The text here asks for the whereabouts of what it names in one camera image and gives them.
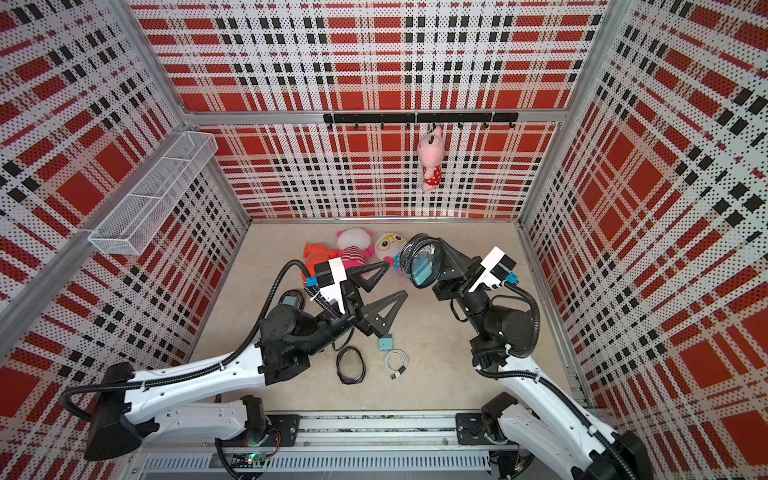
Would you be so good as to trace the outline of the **teal charger bottom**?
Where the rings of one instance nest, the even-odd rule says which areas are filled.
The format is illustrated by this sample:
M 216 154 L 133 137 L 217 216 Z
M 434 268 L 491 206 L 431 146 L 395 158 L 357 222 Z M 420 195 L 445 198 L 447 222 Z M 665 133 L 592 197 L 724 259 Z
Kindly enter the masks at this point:
M 378 340 L 378 348 L 381 352 L 390 352 L 394 349 L 393 337 L 391 334 L 382 336 Z

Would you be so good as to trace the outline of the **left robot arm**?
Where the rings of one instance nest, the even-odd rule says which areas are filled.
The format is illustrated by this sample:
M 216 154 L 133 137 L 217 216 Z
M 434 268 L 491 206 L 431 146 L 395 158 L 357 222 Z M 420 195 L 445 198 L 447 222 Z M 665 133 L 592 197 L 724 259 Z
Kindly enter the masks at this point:
M 118 458 L 172 437 L 265 437 L 268 421 L 259 399 L 246 396 L 219 407 L 208 398 L 291 380 L 309 369 L 312 355 L 347 332 L 382 338 L 408 298 L 400 290 L 370 304 L 362 299 L 387 272 L 386 262 L 346 270 L 332 260 L 311 273 L 301 261 L 290 260 L 278 279 L 291 268 L 305 274 L 304 291 L 320 313 L 303 311 L 301 299 L 277 300 L 280 284 L 275 282 L 251 331 L 234 351 L 155 370 L 137 371 L 123 362 L 110 366 L 100 383 L 61 393 L 59 405 L 88 425 L 85 459 Z

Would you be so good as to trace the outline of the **teal charger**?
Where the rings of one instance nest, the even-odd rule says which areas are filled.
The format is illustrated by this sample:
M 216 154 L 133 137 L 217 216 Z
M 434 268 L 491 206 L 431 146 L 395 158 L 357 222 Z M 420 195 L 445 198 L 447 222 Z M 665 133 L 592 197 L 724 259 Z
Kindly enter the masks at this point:
M 378 340 L 378 348 L 381 352 L 390 352 L 394 349 L 393 337 L 391 334 L 382 336 Z
M 426 288 L 433 282 L 431 255 L 416 255 L 411 262 L 411 281 L 417 288 Z

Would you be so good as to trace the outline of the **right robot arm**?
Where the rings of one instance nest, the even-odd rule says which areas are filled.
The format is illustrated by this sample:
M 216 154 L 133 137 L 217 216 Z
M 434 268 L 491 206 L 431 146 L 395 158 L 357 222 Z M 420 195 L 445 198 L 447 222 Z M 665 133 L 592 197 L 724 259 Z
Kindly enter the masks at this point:
M 476 332 L 472 366 L 500 382 L 507 394 L 490 403 L 488 435 L 523 447 L 562 479 L 650 479 L 650 457 L 632 432 L 619 433 L 561 389 L 534 361 L 541 313 L 521 288 L 515 263 L 499 248 L 483 258 L 459 252 L 443 239 L 427 241 L 417 261 L 439 300 L 459 306 Z

